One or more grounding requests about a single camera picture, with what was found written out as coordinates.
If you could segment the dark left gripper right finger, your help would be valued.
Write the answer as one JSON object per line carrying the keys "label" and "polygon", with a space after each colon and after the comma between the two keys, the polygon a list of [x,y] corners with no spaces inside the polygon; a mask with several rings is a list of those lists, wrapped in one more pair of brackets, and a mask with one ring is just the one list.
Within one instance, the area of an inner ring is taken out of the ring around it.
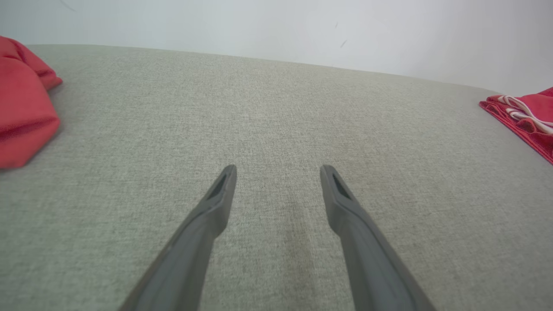
{"label": "dark left gripper right finger", "polygon": [[320,169],[328,223],[339,236],[358,311],[434,311],[435,307],[331,165]]}

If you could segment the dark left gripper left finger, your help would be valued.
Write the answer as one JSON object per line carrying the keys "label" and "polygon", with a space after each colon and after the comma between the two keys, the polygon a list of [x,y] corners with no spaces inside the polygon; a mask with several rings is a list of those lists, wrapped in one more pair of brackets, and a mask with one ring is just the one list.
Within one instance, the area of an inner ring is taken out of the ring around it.
{"label": "dark left gripper left finger", "polygon": [[215,239],[229,222],[237,168],[225,167],[121,306],[122,311],[196,311]]}

